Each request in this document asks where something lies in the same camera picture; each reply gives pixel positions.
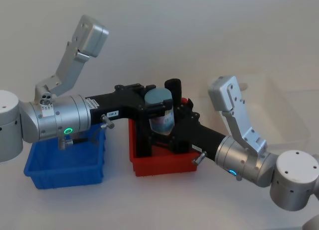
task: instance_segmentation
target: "metal pin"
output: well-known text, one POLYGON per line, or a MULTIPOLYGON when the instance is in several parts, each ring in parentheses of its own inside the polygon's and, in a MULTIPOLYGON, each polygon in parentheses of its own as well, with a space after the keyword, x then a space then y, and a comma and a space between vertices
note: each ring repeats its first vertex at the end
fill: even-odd
POLYGON ((207 153, 206 153, 206 151, 203 151, 201 154, 200 154, 200 156, 198 156, 198 157, 196 157, 196 158, 194 158, 193 160, 192 160, 192 163, 194 164, 194 165, 199 165, 200 163, 201 163, 201 161, 205 158, 207 156, 207 153))
POLYGON ((111 122, 111 120, 106 115, 101 115, 101 121, 104 123, 101 125, 101 129, 113 129, 115 126, 114 123, 111 122))

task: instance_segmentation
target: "label sticker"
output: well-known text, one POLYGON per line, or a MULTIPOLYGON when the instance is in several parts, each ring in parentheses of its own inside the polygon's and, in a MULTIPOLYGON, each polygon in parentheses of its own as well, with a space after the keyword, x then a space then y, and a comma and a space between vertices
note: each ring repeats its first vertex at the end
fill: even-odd
POLYGON ((199 147, 197 147, 196 145, 191 145, 191 147, 194 149, 194 150, 197 150, 197 151, 199 151, 199 152, 203 152, 203 150, 201 149, 201 148, 199 148, 199 147))
POLYGON ((90 110, 91 109, 97 109, 100 105, 96 102, 96 100, 94 99, 90 99, 90 98, 87 98, 85 99, 86 100, 86 103, 88 104, 90 110))
POLYGON ((43 117, 53 116, 54 108, 52 103, 47 106, 41 106, 41 112, 43 117))
POLYGON ((109 112, 106 114, 107 118, 115 117, 119 115, 119 111, 109 112))

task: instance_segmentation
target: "white table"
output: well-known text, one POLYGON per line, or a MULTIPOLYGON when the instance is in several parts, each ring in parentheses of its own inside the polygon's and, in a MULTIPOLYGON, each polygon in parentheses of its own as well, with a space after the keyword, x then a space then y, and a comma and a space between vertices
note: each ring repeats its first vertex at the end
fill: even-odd
MULTIPOLYGON (((309 95, 319 99, 319 91, 287 93, 314 134, 307 151, 318 153, 319 104, 305 99, 309 95)), ((20 156, 1 164, 0 229, 275 229, 301 226, 319 213, 314 196, 303 210, 284 211, 271 201, 269 188, 237 182, 208 159, 193 173, 135 177, 127 120, 117 120, 115 125, 107 134, 102 184, 37 190, 23 174, 30 149, 26 143, 20 156)))

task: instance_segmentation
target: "red object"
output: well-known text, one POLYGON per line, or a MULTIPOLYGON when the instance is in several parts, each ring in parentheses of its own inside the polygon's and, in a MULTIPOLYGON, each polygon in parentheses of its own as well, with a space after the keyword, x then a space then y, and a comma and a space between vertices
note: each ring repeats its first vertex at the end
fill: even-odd
POLYGON ((199 154, 195 151, 186 154, 173 154, 169 150, 153 146, 152 157, 136 158, 135 121, 129 119, 130 161, 137 177, 196 171, 192 159, 199 154))
POLYGON ((182 102, 183 104, 187 104, 188 99, 187 99, 187 98, 185 98, 185 97, 182 97, 182 98, 181 98, 181 102, 182 102))

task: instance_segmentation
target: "robotic arm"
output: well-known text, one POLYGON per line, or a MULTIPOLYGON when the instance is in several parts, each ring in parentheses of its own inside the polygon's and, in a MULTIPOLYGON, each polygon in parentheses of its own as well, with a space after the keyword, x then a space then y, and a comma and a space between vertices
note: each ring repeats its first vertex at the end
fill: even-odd
POLYGON ((219 78, 209 90, 213 105, 226 117, 232 136, 202 126, 199 114, 192 111, 191 100, 182 103, 178 89, 171 90, 172 99, 152 105, 146 105, 144 96, 154 85, 116 85, 113 93, 87 98, 56 97, 74 86, 84 63, 99 55, 107 35, 104 26, 82 16, 56 74, 36 85, 33 102, 22 103, 14 94, 0 91, 0 162, 20 154, 22 139, 33 143, 58 137, 63 149, 79 142, 72 139, 73 134, 88 130, 92 124, 112 128, 112 120, 119 118, 148 121, 174 107, 178 122, 170 135, 160 136, 172 151, 180 153, 192 148, 200 153, 193 160, 196 165, 207 157, 237 180, 245 178, 259 187, 271 186, 272 200, 289 211, 302 209, 311 194, 319 198, 319 155, 297 150, 279 156, 268 153, 266 140, 249 122, 245 100, 233 76, 219 78))

